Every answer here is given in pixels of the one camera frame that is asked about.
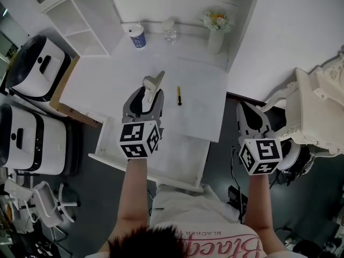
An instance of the flower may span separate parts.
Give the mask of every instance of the flower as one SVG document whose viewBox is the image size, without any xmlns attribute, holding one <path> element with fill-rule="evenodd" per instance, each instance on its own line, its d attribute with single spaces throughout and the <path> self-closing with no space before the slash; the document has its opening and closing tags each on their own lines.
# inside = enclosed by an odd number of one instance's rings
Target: flower
<svg viewBox="0 0 344 258">
<path fill-rule="evenodd" d="M 208 9 L 203 12 L 203 25 L 211 31 L 223 30 L 230 32 L 234 23 L 228 18 L 222 8 Z"/>
</svg>

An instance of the black handle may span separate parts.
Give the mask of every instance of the black handle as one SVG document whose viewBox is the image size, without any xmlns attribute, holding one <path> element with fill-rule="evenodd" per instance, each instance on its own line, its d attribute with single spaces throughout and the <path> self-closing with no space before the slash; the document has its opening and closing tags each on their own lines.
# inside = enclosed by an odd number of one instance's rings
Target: black handle
<svg viewBox="0 0 344 258">
<path fill-rule="evenodd" d="M 22 149 L 23 147 L 23 135 L 24 135 L 24 129 L 19 128 L 17 131 L 17 142 L 16 142 L 18 149 Z"/>
<path fill-rule="evenodd" d="M 46 55 L 46 57 L 44 58 L 42 64 L 41 64 L 41 67 L 39 67 L 39 71 L 44 74 L 45 72 L 45 69 L 47 68 L 50 60 L 52 59 L 52 57 L 50 55 Z"/>
</svg>

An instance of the white table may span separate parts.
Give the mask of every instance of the white table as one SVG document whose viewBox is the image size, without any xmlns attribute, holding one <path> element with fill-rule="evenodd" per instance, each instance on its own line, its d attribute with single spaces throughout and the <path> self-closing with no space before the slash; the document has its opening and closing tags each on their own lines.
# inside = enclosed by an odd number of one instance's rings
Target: white table
<svg viewBox="0 0 344 258">
<path fill-rule="evenodd" d="M 198 190 L 210 141 L 218 142 L 221 131 L 228 80 L 226 47 L 212 55 L 206 39 L 191 35 L 179 35 L 177 43 L 167 45 L 162 34 L 146 33 L 146 41 L 146 47 L 138 50 L 125 35 L 111 57 L 80 58 L 60 102 L 104 119 L 107 116 L 91 156 L 125 170 L 126 162 L 113 141 L 123 105 L 145 76 L 164 70 L 160 88 L 165 130 L 148 178 L 164 178 L 165 183 Z M 182 106 L 177 105 L 177 86 Z"/>
</svg>

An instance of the wooden edge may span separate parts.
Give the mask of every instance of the wooden edge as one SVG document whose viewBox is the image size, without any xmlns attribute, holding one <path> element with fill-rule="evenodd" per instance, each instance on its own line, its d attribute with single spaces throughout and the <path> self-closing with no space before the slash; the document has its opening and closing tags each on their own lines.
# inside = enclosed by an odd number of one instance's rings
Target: wooden edge
<svg viewBox="0 0 344 258">
<path fill-rule="evenodd" d="M 63 103 L 59 103 L 58 107 L 56 107 L 55 109 L 59 111 L 60 113 L 66 114 L 67 116 L 75 120 L 81 121 L 93 127 L 98 127 L 98 124 L 99 124 L 98 121 L 81 114 L 80 112 L 74 110 L 71 107 L 68 107 L 67 105 Z"/>
<path fill-rule="evenodd" d="M 264 107 L 266 105 L 265 102 L 262 101 L 256 101 L 255 99 L 249 98 L 249 97 L 244 97 L 244 96 L 240 96 L 231 92 L 227 92 L 226 94 L 226 98 L 230 98 L 230 99 L 235 99 L 236 101 L 245 101 L 247 103 L 251 103 L 254 106 L 260 106 L 260 107 Z M 276 106 L 273 106 L 271 108 L 271 110 L 275 111 L 276 113 L 279 113 L 281 115 L 285 115 L 285 110 Z"/>
<path fill-rule="evenodd" d="M 71 107 L 68 107 L 67 105 L 60 103 L 60 98 L 62 96 L 63 90 L 65 89 L 65 86 L 68 82 L 68 79 L 72 73 L 72 71 L 74 70 L 78 60 L 80 59 L 80 56 L 76 55 L 69 67 L 67 68 L 67 70 L 65 71 L 59 85 L 56 87 L 56 90 L 53 93 L 53 96 L 49 102 L 49 105 L 54 108 L 55 110 L 57 110 L 60 113 L 63 113 L 75 120 L 81 121 L 82 123 L 86 123 L 88 125 L 91 125 L 93 127 L 98 127 L 99 122 L 97 122 L 96 120 L 87 117 L 83 114 L 81 114 L 80 112 L 74 110 Z"/>
<path fill-rule="evenodd" d="M 56 87 L 56 90 L 54 91 L 53 96 L 52 96 L 52 98 L 51 98 L 51 100 L 49 102 L 49 105 L 52 108 L 57 110 L 57 108 L 59 107 L 60 98 L 62 96 L 63 90 L 65 89 L 65 86 L 66 86 L 66 84 L 68 82 L 68 79 L 69 79 L 72 71 L 74 70 L 74 68 L 75 68 L 75 66 L 76 66 L 76 64 L 77 64 L 79 59 L 80 59 L 80 56 L 78 56 L 78 55 L 76 55 L 72 59 L 70 65 L 67 68 L 67 70 L 65 71 L 65 73 L 64 73 L 64 75 L 63 75 L 63 77 L 62 77 L 62 79 L 61 79 L 61 81 L 59 83 L 59 85 Z"/>
</svg>

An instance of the person's arm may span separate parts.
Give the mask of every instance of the person's arm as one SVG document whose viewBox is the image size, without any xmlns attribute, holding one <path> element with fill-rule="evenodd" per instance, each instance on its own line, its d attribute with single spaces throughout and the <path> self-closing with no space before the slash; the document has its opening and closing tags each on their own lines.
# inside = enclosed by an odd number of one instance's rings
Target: person's arm
<svg viewBox="0 0 344 258">
<path fill-rule="evenodd" d="M 117 222 L 109 240 L 142 226 L 148 226 L 147 160 L 137 159 L 128 162 L 119 200 Z M 107 251 L 109 249 L 106 242 L 99 252 Z"/>
<path fill-rule="evenodd" d="M 258 234 L 266 254 L 286 250 L 273 227 L 268 175 L 249 178 L 245 225 Z"/>
</svg>

